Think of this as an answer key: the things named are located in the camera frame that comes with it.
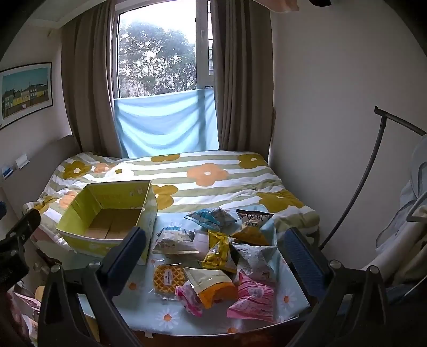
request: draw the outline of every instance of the framed picture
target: framed picture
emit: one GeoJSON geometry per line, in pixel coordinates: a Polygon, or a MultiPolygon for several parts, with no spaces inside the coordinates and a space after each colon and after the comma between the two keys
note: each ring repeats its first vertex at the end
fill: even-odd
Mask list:
{"type": "Polygon", "coordinates": [[[31,113],[53,106],[52,63],[0,71],[0,129],[31,113]]]}

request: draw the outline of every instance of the open box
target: open box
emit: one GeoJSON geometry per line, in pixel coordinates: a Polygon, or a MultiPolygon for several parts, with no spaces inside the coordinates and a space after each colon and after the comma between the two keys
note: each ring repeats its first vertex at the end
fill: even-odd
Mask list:
{"type": "Polygon", "coordinates": [[[156,215],[151,181],[90,183],[72,201],[56,229],[76,252],[104,257],[138,226],[146,235],[138,262],[143,265],[156,215]]]}

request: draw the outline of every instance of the blue item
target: blue item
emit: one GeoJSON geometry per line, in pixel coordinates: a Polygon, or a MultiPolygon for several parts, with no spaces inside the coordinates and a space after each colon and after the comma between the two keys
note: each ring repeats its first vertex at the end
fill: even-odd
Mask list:
{"type": "Polygon", "coordinates": [[[10,175],[13,174],[13,169],[12,168],[2,168],[2,174],[3,174],[3,179],[6,179],[10,175]]]}
{"type": "Polygon", "coordinates": [[[116,99],[114,110],[124,157],[219,148],[212,88],[116,99]]]}
{"type": "Polygon", "coordinates": [[[2,219],[4,216],[6,216],[6,204],[3,201],[0,201],[0,219],[2,219]]]}
{"type": "Polygon", "coordinates": [[[237,222],[229,213],[222,208],[201,209],[191,212],[185,216],[186,219],[197,223],[203,228],[219,231],[221,227],[237,222]]]}
{"type": "Polygon", "coordinates": [[[320,250],[310,246],[297,228],[290,228],[285,232],[283,245],[307,293],[321,301],[328,290],[328,280],[332,277],[325,256],[320,250]]]}

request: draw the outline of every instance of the daisy print tablecloth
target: daisy print tablecloth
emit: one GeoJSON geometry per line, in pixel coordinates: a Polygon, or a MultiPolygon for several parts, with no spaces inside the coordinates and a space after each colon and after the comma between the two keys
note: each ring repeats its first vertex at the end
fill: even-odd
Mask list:
{"type": "MultiPolygon", "coordinates": [[[[248,210],[266,211],[264,206],[255,205],[245,207],[248,210]]],[[[153,241],[166,226],[180,226],[188,230],[200,230],[200,226],[190,220],[184,219],[185,213],[162,213],[157,216],[153,231],[153,241]]],[[[273,221],[263,227],[267,235],[272,235],[271,243],[276,241],[276,230],[273,221]]],[[[162,257],[159,254],[150,254],[147,266],[137,265],[131,274],[122,294],[113,299],[116,307],[127,324],[133,330],[171,335],[216,335],[225,333],[245,332],[265,326],[281,323],[298,316],[309,307],[309,303],[289,266],[277,250],[269,262],[276,274],[275,287],[275,323],[268,323],[253,319],[231,319],[226,317],[227,308],[232,301],[215,304],[211,309],[203,311],[201,318],[188,313],[180,302],[165,300],[156,295],[152,286],[154,259],[162,257]]],[[[76,254],[66,268],[80,268],[87,265],[92,257],[76,254]]],[[[185,260],[187,266],[200,267],[196,260],[185,260]]],[[[85,296],[80,297],[83,311],[92,316],[93,313],[85,296]]]]}

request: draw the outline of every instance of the pink snack package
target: pink snack package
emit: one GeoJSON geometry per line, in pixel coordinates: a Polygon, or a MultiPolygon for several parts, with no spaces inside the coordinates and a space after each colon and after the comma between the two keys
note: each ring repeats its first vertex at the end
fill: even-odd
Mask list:
{"type": "Polygon", "coordinates": [[[274,322],[274,288],[255,282],[239,272],[239,300],[227,310],[227,318],[260,319],[274,322]]]}
{"type": "Polygon", "coordinates": [[[188,313],[197,317],[202,316],[203,304],[191,286],[190,281],[185,282],[182,286],[177,286],[175,288],[175,296],[188,313]]]}

